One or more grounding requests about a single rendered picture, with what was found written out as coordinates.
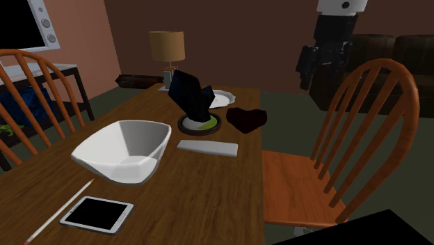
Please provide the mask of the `wooden dining table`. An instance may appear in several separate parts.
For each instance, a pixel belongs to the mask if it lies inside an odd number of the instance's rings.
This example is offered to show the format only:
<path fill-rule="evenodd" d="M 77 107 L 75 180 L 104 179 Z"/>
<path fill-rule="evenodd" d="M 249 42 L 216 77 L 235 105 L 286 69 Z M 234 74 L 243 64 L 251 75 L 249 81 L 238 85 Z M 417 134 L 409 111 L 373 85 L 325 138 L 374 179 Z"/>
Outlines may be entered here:
<path fill-rule="evenodd" d="M 22 245 L 87 182 L 84 195 L 135 205 L 116 235 L 62 226 L 66 207 L 29 245 L 264 245 L 262 135 L 228 122 L 210 141 L 236 143 L 236 157 L 180 150 L 183 111 L 158 86 L 144 90 L 0 175 L 0 245 Z M 71 160 L 84 139 L 118 120 L 153 120 L 172 133 L 155 174 L 119 185 Z"/>

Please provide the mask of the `grey flat remote control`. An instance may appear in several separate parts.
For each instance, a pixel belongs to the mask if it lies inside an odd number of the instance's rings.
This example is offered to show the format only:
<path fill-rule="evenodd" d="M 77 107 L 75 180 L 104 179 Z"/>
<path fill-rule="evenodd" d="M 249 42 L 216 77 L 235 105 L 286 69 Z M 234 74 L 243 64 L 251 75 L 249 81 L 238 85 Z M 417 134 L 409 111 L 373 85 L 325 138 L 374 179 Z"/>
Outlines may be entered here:
<path fill-rule="evenodd" d="M 238 145 L 236 143 L 225 143 L 219 141 L 181 140 L 178 143 L 177 148 L 192 152 L 227 157 L 236 157 L 238 152 Z"/>

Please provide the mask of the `silver television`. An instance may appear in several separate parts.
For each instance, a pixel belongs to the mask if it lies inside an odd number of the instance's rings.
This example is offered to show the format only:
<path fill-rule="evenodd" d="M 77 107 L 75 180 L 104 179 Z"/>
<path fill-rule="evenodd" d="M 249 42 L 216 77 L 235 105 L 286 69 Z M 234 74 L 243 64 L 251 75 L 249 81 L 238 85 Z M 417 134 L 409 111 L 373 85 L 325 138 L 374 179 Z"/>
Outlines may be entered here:
<path fill-rule="evenodd" d="M 60 49 L 44 0 L 0 0 L 0 49 Z"/>

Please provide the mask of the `white pencil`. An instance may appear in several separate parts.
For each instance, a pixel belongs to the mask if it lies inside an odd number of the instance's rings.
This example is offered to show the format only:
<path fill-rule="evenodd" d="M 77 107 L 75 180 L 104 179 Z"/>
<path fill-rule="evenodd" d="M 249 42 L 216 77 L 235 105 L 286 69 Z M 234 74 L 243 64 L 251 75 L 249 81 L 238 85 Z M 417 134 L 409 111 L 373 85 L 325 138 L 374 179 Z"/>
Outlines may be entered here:
<path fill-rule="evenodd" d="M 59 210 L 46 220 L 22 245 L 29 245 L 63 210 L 68 207 L 78 196 L 80 196 L 94 181 L 94 178 L 87 182 L 71 197 Z"/>

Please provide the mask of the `black television stand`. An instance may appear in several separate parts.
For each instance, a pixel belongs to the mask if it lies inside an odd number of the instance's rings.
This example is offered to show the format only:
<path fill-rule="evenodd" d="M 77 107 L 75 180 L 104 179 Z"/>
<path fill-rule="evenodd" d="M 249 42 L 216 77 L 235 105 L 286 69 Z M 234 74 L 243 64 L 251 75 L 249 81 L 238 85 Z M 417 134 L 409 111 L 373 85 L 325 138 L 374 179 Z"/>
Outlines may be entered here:
<path fill-rule="evenodd" d="M 37 63 L 28 63 L 28 65 L 29 65 L 29 68 L 30 68 L 33 76 L 35 77 L 37 84 L 39 85 L 39 87 L 42 87 L 43 83 L 46 83 L 46 81 L 45 81 L 43 73 L 40 70 L 38 64 Z M 54 65 L 61 71 L 61 73 L 65 77 L 70 76 L 70 75 L 74 75 L 75 81 L 77 83 L 77 86 L 78 86 L 80 94 L 81 94 L 81 98 L 83 100 L 83 102 L 77 102 L 79 111 L 85 111 L 86 110 L 88 113 L 89 119 L 94 120 L 95 117 L 94 117 L 92 109 L 90 107 L 90 103 L 89 103 L 88 97 L 86 95 L 86 91 L 85 91 L 85 88 L 83 86 L 77 65 L 75 65 L 75 64 L 54 64 Z M 25 88 L 25 87 L 30 86 L 28 79 L 26 78 L 24 72 L 22 72 L 21 67 L 19 65 L 11 65 L 11 66 L 3 67 L 3 68 L 6 71 L 7 75 L 10 77 L 11 81 L 14 83 L 16 89 L 21 89 L 21 88 Z M 52 79 L 58 79 L 58 76 L 56 75 L 55 72 L 51 71 L 50 69 L 49 69 L 49 72 L 50 72 Z M 6 88 L 6 85 L 0 79 L 0 95 L 7 93 L 7 92 L 8 92 L 8 89 Z M 51 101 L 54 103 L 54 108 L 57 111 L 60 111 L 55 100 L 51 100 Z M 64 101 L 63 104 L 64 104 L 64 106 L 68 112 L 68 115 L 74 116 L 75 112 L 74 112 L 74 109 L 72 107 L 72 103 Z M 65 120 L 60 112 L 58 112 L 55 115 L 55 117 L 59 123 L 61 123 Z M 49 129 L 50 127 L 53 127 L 53 124 L 51 123 L 50 119 L 46 119 L 40 123 L 40 126 L 43 130 L 45 130 L 45 129 Z M 38 134 L 32 126 L 24 127 L 23 132 L 24 132 L 25 136 L 27 136 L 28 138 Z M 18 143 L 21 143 L 20 139 L 17 136 L 15 136 L 15 135 L 8 136 L 7 133 L 0 133 L 0 139 L 9 148 L 17 145 Z M 12 169 L 8 160 L 5 158 L 5 156 L 3 155 L 3 153 L 1 151 L 0 151 L 0 169 L 3 171 L 9 171 L 10 169 Z"/>

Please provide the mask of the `dark brown heart-shaped object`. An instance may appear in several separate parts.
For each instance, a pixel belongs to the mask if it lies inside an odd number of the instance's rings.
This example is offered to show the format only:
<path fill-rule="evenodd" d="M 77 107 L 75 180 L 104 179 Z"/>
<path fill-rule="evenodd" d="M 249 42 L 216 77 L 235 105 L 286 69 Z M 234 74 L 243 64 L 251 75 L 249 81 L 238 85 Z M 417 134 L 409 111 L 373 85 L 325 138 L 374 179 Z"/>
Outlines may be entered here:
<path fill-rule="evenodd" d="M 261 109 L 244 110 L 239 107 L 229 108 L 227 121 L 240 132 L 248 134 L 266 124 L 267 112 Z"/>

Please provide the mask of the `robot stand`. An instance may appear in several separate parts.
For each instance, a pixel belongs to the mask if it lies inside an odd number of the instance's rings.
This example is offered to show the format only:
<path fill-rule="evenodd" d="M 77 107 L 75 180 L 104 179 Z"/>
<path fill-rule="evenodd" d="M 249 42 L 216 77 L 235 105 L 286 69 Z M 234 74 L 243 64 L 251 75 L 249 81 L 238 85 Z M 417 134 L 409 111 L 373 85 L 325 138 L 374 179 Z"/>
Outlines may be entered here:
<path fill-rule="evenodd" d="M 434 243 L 388 209 L 273 245 L 434 245 Z"/>

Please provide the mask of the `dark brown sofa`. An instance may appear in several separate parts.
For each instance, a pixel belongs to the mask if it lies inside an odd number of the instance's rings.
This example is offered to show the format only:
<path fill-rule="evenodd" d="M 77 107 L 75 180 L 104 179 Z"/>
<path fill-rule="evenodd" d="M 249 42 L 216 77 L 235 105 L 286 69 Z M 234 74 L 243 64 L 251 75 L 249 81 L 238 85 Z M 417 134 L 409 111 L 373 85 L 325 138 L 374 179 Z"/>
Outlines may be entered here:
<path fill-rule="evenodd" d="M 419 116 L 434 118 L 434 35 L 355 34 L 347 66 L 332 82 L 326 81 L 329 66 L 316 70 L 309 95 L 322 111 L 330 103 L 341 85 L 361 64 L 377 58 L 391 58 L 404 65 L 413 75 L 419 91 Z"/>

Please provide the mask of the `white scalloped plate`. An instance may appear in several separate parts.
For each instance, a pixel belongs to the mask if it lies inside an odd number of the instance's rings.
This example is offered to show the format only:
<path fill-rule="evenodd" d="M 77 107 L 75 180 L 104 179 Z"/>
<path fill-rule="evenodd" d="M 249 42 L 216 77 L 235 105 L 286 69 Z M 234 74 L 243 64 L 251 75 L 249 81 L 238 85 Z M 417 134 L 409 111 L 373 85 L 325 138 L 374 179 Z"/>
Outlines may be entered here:
<path fill-rule="evenodd" d="M 209 107 L 210 109 L 225 107 L 231 103 L 234 103 L 235 101 L 236 97 L 230 92 L 224 90 L 215 90 L 215 89 L 213 89 L 213 92 L 215 98 Z"/>

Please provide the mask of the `orange wooden spindle chair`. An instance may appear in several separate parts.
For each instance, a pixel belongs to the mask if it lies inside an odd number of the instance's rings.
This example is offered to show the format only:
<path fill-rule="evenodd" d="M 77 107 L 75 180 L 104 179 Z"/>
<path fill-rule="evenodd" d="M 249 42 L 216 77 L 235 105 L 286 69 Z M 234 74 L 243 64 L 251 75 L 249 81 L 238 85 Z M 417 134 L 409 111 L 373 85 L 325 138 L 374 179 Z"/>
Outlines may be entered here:
<path fill-rule="evenodd" d="M 329 167 L 383 68 L 388 69 L 390 74 L 331 173 Z M 395 85 L 401 86 L 401 96 L 344 182 L 335 189 L 335 182 Z M 292 226 L 296 236 L 301 236 L 306 228 L 329 228 L 347 222 L 351 214 L 396 170 L 407 155 L 417 131 L 419 110 L 419 92 L 413 75 L 404 65 L 390 58 L 378 58 L 360 65 L 337 89 L 311 157 L 263 151 L 265 222 Z M 403 126 L 390 156 L 351 202 L 345 205 L 341 200 L 343 195 L 399 120 L 403 121 Z"/>
<path fill-rule="evenodd" d="M 80 124 L 84 126 L 83 117 L 79 111 L 77 102 L 83 102 L 74 75 L 65 77 L 61 71 L 47 59 L 32 54 L 30 52 L 18 49 L 0 49 L 0 57 L 13 56 L 28 79 L 30 86 L 16 89 L 14 83 L 4 70 L 3 65 L 0 65 L 0 79 L 8 89 L 7 93 L 0 95 L 0 133 L 7 133 L 8 136 L 17 136 L 21 143 L 27 148 L 32 155 L 37 155 L 38 151 L 25 136 L 24 127 L 32 126 L 38 133 L 42 141 L 47 147 L 51 146 L 51 141 L 40 126 L 40 123 L 46 119 L 50 119 L 53 127 L 58 135 L 64 139 L 65 134 L 57 121 L 55 115 L 60 112 L 64 117 L 64 122 L 67 123 L 70 131 L 75 132 L 74 125 L 71 121 L 71 116 L 63 104 L 64 101 L 71 102 L 75 112 L 75 116 Z M 35 77 L 33 76 L 28 63 L 37 63 L 43 73 L 46 83 L 39 87 Z M 52 79 L 49 69 L 56 73 L 58 79 Z M 60 111 L 54 108 L 55 100 Z M 22 160 L 0 139 L 0 151 L 3 153 L 8 162 L 13 162 L 15 165 L 20 165 Z"/>

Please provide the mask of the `black angular object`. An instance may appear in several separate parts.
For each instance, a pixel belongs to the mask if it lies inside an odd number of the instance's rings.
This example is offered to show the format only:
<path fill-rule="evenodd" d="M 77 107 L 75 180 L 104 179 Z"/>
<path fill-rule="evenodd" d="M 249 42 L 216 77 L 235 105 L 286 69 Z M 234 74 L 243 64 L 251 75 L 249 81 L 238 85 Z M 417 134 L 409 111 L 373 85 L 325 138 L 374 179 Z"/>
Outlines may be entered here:
<path fill-rule="evenodd" d="M 189 119 L 202 123 L 211 119 L 209 107 L 215 95 L 211 86 L 201 88 L 197 77 L 175 70 L 168 95 Z"/>

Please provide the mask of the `white tablet with black screen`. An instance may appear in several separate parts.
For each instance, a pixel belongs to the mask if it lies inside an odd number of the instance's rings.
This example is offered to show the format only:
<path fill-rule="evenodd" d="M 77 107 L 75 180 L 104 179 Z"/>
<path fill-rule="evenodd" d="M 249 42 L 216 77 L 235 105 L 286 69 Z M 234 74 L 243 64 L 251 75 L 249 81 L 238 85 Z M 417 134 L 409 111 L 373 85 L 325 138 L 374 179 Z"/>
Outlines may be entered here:
<path fill-rule="evenodd" d="M 62 216 L 63 226 L 116 235 L 135 208 L 132 203 L 84 196 Z"/>

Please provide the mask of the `dark round plate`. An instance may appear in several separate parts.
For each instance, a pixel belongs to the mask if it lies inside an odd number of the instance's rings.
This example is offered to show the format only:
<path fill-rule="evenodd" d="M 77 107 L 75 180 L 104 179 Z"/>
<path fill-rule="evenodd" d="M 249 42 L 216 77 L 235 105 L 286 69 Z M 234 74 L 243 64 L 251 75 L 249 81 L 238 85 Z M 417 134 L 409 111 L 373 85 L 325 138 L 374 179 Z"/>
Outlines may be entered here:
<path fill-rule="evenodd" d="M 209 114 L 210 119 L 206 122 L 191 120 L 187 115 L 183 115 L 178 121 L 177 126 L 180 132 L 191 136 L 205 136 L 217 132 L 222 125 L 220 116 L 215 113 Z"/>

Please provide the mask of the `table lamp with tan shade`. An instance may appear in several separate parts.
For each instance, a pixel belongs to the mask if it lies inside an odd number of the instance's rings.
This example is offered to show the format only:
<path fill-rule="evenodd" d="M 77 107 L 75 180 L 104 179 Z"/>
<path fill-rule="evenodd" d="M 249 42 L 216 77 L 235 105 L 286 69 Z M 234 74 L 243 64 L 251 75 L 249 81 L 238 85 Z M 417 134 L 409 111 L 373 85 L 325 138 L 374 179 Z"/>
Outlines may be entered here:
<path fill-rule="evenodd" d="M 183 31 L 150 31 L 152 59 L 168 63 L 163 69 L 164 87 L 160 91 L 169 91 L 175 70 L 179 68 L 172 63 L 186 58 Z"/>

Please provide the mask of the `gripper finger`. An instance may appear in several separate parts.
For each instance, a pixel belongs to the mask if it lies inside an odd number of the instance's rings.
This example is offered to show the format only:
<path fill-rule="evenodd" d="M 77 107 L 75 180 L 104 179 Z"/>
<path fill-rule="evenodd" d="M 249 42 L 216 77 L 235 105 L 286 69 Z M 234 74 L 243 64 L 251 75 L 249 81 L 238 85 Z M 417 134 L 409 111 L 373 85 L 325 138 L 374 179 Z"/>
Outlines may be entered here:
<path fill-rule="evenodd" d="M 316 67 L 316 60 L 319 53 L 318 47 L 303 46 L 296 71 L 300 74 L 300 88 L 308 90 L 312 79 L 313 71 Z"/>

